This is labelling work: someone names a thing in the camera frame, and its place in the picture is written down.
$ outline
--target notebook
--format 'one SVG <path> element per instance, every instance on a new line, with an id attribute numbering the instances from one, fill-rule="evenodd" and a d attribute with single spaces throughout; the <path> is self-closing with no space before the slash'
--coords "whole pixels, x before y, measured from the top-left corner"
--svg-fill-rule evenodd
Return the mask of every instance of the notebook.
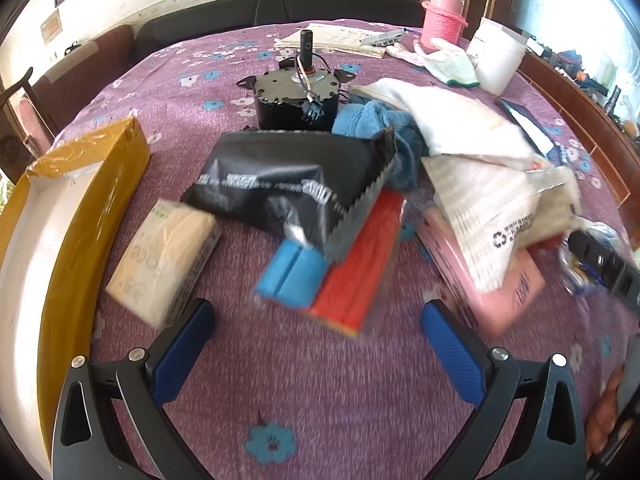
<path id="1" fill-rule="evenodd" d="M 376 36 L 379 32 L 364 30 L 363 28 L 341 27 L 340 25 L 327 25 L 325 23 L 309 23 L 307 30 L 314 34 L 314 47 L 330 48 L 347 54 L 360 54 L 361 56 L 381 59 L 385 55 L 384 47 L 369 46 L 360 43 L 363 38 Z M 300 31 L 297 30 L 290 36 L 274 40 L 274 46 L 279 48 L 299 48 Z"/>

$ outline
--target bed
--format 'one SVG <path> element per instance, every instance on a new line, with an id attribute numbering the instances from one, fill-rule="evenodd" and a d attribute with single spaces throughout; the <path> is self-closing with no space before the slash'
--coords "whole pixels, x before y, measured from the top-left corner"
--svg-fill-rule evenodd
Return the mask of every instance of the bed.
<path id="1" fill-rule="evenodd" d="M 337 21 L 392 30 L 383 23 Z M 246 28 L 159 50 L 108 85 L 62 131 L 57 143 L 136 116 L 151 148 L 103 285 L 156 200 L 180 198 L 221 133 L 257 126 L 251 93 L 235 82 L 273 69 L 280 56 L 290 56 L 292 52 L 273 47 L 273 38 L 288 36 L 306 23 Z M 407 41 L 418 35 L 419 30 L 411 32 Z M 402 60 L 320 54 L 332 68 L 355 72 L 359 85 L 384 76 L 420 86 L 440 84 Z M 494 97 L 481 89 L 455 91 L 497 109 Z M 567 148 L 584 215 L 625 237 L 606 182 L 551 105 L 519 75 L 504 97 L 527 107 Z M 417 196 L 429 198 L 424 176 Z M 194 296 L 212 302 L 218 325 L 180 396 L 165 406 L 199 460 L 221 480 L 423 478 L 471 407 L 457 398 L 420 330 L 422 292 L 439 277 L 417 238 L 401 243 L 383 331 L 370 340 L 351 340 L 282 307 L 255 301 L 254 285 L 279 240 L 226 219 L 221 224 L 223 238 L 194 290 Z M 511 330 L 487 343 L 504 346 L 519 359 L 545 361 L 553 352 L 564 354 L 586 416 L 610 372 L 623 361 L 626 341 L 638 322 L 603 290 L 587 300 L 570 297 L 558 275 L 556 250 L 532 256 L 545 277 L 545 290 Z M 91 359 L 121 359 L 132 348 L 148 346 L 155 335 L 103 292 Z M 137 459 L 153 472 L 131 424 L 123 420 Z M 497 466 L 515 422 L 510 416 L 486 471 Z M 252 436 L 266 428 L 275 448 L 256 450 Z"/>

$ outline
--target human hand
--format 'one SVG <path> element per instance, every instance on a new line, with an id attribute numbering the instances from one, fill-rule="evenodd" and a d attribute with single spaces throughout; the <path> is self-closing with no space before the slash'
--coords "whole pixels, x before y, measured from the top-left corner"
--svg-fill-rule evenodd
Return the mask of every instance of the human hand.
<path id="1" fill-rule="evenodd" d="M 591 455 L 599 454 L 607 445 L 609 435 L 613 431 L 618 420 L 618 404 L 616 402 L 616 395 L 618 393 L 618 387 L 622 380 L 622 371 L 624 367 L 616 368 L 607 386 L 600 397 L 600 400 L 596 404 L 596 407 L 589 415 L 587 419 L 587 427 L 585 430 L 586 436 L 586 452 L 587 460 L 591 458 Z M 618 437 L 624 438 L 633 425 L 633 421 L 629 420 L 622 425 L 619 431 Z"/>

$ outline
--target blue gripper pad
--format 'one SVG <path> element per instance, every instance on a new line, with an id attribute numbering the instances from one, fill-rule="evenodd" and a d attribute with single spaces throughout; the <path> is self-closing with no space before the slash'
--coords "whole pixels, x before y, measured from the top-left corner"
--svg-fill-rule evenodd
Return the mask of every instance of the blue gripper pad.
<path id="1" fill-rule="evenodd" d="M 154 366 L 151 394 L 158 406 L 178 396 L 211 337 L 214 323 L 213 307 L 209 301 L 203 301 Z"/>
<path id="2" fill-rule="evenodd" d="M 308 308 L 328 270 L 329 262 L 320 251 L 284 240 L 255 290 L 288 308 Z"/>
<path id="3" fill-rule="evenodd" d="M 474 358 L 472 351 L 465 346 L 461 334 L 455 330 L 458 328 L 456 325 L 460 324 L 444 304 L 441 308 L 435 301 L 424 305 L 422 332 L 436 352 L 460 398 L 478 407 L 486 393 L 484 370 Z"/>

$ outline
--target yellow box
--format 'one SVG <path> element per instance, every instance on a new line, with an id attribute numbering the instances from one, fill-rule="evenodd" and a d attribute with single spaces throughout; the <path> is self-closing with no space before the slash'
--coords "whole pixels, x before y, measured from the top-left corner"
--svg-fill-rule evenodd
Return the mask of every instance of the yellow box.
<path id="1" fill-rule="evenodd" d="M 0 215 L 0 405 L 15 443 L 50 476 L 71 359 L 90 350 L 104 267 L 149 160 L 135 118 L 50 151 Z"/>

